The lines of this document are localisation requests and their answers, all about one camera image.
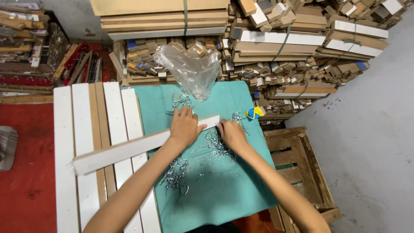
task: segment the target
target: teal cloth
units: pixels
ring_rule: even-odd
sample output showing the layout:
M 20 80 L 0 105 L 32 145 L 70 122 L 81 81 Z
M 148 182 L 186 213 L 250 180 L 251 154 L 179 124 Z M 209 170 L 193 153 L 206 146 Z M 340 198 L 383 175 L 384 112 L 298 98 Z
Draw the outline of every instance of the teal cloth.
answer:
M 172 116 L 166 115 L 166 111 L 173 110 L 172 95 L 182 94 L 179 86 L 132 88 L 138 95 L 145 135 L 169 128 Z M 231 119 L 234 112 L 244 116 L 245 111 L 254 107 L 244 81 L 217 82 L 210 98 L 204 102 L 196 101 L 193 96 L 190 98 L 199 119 L 216 114 L 220 118 Z M 247 136 L 249 143 L 274 167 L 258 121 L 245 119 L 243 123 L 250 134 Z M 179 190 L 166 192 L 165 183 L 159 185 L 161 177 L 154 185 L 163 233 L 183 233 L 205 224 L 220 225 L 277 205 L 268 187 L 243 159 L 237 158 L 234 162 L 229 156 L 224 156 L 216 160 L 215 154 L 208 154 L 212 151 L 209 148 L 201 148 L 194 153 L 196 148 L 206 146 L 206 133 L 214 133 L 215 130 L 202 132 L 182 153 L 182 158 L 187 159 L 189 167 L 192 167 L 192 171 L 185 173 L 189 190 L 184 197 L 185 188 L 181 189 L 181 194 Z

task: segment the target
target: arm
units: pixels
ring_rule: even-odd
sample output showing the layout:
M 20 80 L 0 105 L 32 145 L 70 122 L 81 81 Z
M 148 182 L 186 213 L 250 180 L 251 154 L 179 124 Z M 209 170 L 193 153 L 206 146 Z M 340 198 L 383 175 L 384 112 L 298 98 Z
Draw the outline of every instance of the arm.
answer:
M 197 127 L 197 124 L 197 115 L 192 115 L 186 106 L 182 108 L 181 115 L 178 115 L 178 109 L 174 109 L 171 135 L 166 143 L 96 212 L 83 233 L 122 232 L 160 174 L 207 126 Z
M 276 200 L 304 233 L 330 233 L 321 214 L 273 169 L 247 142 L 235 121 L 222 120 L 217 127 L 224 142 L 260 175 Z

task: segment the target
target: wooden pallet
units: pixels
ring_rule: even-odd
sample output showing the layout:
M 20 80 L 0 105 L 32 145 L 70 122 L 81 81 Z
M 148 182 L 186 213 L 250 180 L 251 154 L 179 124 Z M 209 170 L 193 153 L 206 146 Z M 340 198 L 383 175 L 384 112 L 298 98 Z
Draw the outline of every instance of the wooden pallet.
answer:
M 327 223 L 342 218 L 306 135 L 306 127 L 265 131 L 264 136 L 276 170 L 314 205 Z M 269 212 L 275 229 L 299 232 L 281 206 L 270 208 Z

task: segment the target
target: plastic bag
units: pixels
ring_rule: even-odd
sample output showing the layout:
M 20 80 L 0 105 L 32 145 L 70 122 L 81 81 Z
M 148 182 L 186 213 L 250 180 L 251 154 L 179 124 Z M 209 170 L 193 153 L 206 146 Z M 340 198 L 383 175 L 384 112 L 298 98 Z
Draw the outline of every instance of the plastic bag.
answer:
M 199 101 L 210 97 L 220 68 L 217 52 L 199 58 L 195 49 L 180 52 L 171 46 L 162 45 L 153 58 L 159 65 L 169 69 L 184 93 L 193 95 Z

